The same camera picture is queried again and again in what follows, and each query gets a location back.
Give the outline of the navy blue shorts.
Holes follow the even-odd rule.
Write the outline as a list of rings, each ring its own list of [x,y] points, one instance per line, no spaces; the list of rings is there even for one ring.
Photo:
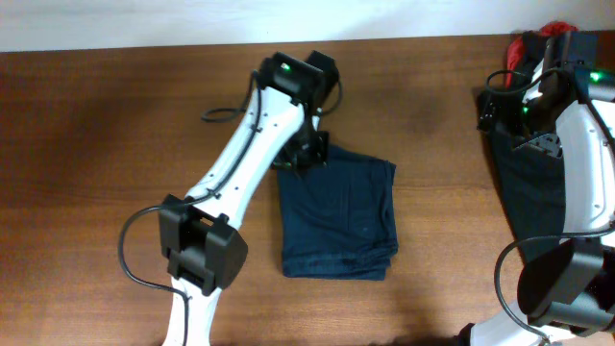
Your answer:
[[[287,278],[382,281],[399,249],[396,165],[329,148],[327,165],[277,173]]]

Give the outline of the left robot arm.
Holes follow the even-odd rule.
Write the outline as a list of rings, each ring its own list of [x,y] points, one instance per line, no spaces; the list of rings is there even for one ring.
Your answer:
[[[313,51],[299,61],[278,52],[251,80],[243,118],[213,167],[184,198],[162,202],[160,248],[176,291],[167,345],[209,344],[219,297],[248,255],[239,229],[266,172],[327,161],[329,135],[318,122],[340,84],[334,59]]]

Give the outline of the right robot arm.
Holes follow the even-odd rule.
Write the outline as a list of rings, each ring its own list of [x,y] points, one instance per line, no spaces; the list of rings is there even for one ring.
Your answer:
[[[478,128],[523,269],[512,302],[458,345],[558,345],[614,330],[614,75],[564,23],[509,46]]]

